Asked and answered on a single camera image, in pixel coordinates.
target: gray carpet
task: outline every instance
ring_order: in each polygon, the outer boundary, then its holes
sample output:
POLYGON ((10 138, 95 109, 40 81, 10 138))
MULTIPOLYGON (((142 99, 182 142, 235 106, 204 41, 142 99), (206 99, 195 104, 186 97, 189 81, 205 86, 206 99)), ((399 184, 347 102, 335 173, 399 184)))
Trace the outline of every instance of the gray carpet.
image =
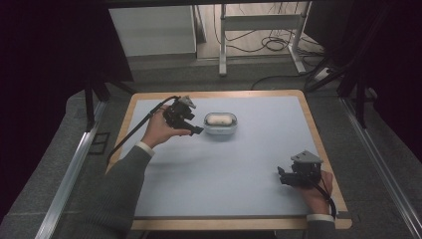
MULTIPOLYGON (((215 64, 188 67, 157 67, 134 70, 135 83, 128 83, 140 92, 244 91, 261 78, 294 75, 290 59, 270 63, 236 62, 228 66, 228 76, 220 78, 215 64)), ((255 90, 301 89, 305 77, 271 79, 259 83, 255 90)), ((308 94, 308 102, 316 121, 338 184, 350 212, 353 226, 339 230, 339 238, 412 238, 399 211, 377 174, 362 143, 357 137, 342 105, 334 95, 334 85, 308 94)), ((105 109, 98 133, 109 133, 103 155, 88 155, 74 191, 67 203, 54 238, 70 238, 74 221, 83 210, 106 170, 106 155, 114 146, 130 95, 108 85, 111 99, 105 109)), ((43 160, 31 180, 0 226, 0 238, 34 238, 51 200, 60 184, 85 129, 83 94, 69 99, 67 114, 43 160)), ((422 166, 409 149, 379 118, 371 105, 366 108, 369 131, 388 165, 408 195, 419 215, 422 209, 422 166)), ((93 146, 92 152, 100 148, 93 146)), ((132 232, 129 238, 136 238, 132 232)), ((302 238, 302 231, 277 231, 278 238, 302 238)))

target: gray sleeve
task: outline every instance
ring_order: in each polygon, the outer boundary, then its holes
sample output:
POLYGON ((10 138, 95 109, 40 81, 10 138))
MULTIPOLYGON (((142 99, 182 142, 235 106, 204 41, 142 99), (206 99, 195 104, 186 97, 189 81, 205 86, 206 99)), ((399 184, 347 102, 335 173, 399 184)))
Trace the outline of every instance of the gray sleeve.
POLYGON ((125 238, 151 156, 135 146, 105 175, 73 238, 125 238))
POLYGON ((308 239, 335 239, 336 231, 333 222, 329 221, 309 221, 308 239))

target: white shirt cuff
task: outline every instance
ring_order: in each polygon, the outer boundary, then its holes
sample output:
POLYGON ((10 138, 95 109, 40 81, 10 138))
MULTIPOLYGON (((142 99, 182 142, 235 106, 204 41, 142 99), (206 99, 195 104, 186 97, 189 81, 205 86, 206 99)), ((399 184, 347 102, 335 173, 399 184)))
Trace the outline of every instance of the white shirt cuff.
POLYGON ((144 142, 139 141, 136 143, 136 146, 142 148, 143 150, 145 150, 151 157, 153 157, 155 155, 154 150, 152 150, 152 148, 150 148, 148 145, 146 145, 144 142))
POLYGON ((334 222, 334 219, 331 215, 325 214, 311 214, 307 216, 307 221, 330 221, 334 222))

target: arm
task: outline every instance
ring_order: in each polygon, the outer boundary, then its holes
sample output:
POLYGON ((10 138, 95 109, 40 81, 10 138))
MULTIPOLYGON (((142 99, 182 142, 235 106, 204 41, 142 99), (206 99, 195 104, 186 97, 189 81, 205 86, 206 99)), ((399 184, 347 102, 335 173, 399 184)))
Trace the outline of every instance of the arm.
MULTIPOLYGON (((319 186, 325 188, 329 195, 332 193, 332 174, 321 172, 322 180, 319 186)), ((307 206, 313 214, 307 216, 308 238, 309 239, 331 239, 336 238, 334 219, 329 215, 328 203, 315 188, 297 188, 307 206)))
POLYGON ((100 187, 78 223, 75 238, 125 238, 129 232, 146 167, 152 149, 175 135, 188 135, 190 130, 167 125, 157 111, 150 119, 141 142, 119 160, 105 175, 100 187))

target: wooden border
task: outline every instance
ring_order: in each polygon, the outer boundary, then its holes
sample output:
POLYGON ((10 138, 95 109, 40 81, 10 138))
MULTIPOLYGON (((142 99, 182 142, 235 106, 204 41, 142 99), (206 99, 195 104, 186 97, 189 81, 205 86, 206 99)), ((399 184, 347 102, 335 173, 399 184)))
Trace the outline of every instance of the wooden border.
MULTIPOLYGON (((308 126, 313 136, 316 150, 323 160, 325 171, 332 172, 331 165, 323 148, 322 141, 317 132, 310 108, 307 104, 304 94, 298 90, 286 91, 242 91, 242 92, 180 92, 180 93, 145 93, 136 94, 130 100, 126 115, 121 125, 120 133, 116 143, 120 142, 126 135, 133 116, 133 110, 139 100, 159 100, 171 96, 189 96, 191 99, 204 98, 253 98, 253 97, 297 97, 300 101, 302 110, 307 120, 308 126)), ((117 161, 121 149, 111 158, 108 168, 112 167, 117 161)), ((339 190, 335 175, 332 182, 332 196, 335 200, 337 211, 348 212, 344 199, 339 190)), ((336 219, 335 228, 348 229, 351 227, 351 219, 336 219)), ((154 220, 134 220, 133 230, 276 230, 276 229, 306 229, 307 219, 298 217, 283 217, 278 219, 154 219, 154 220)))

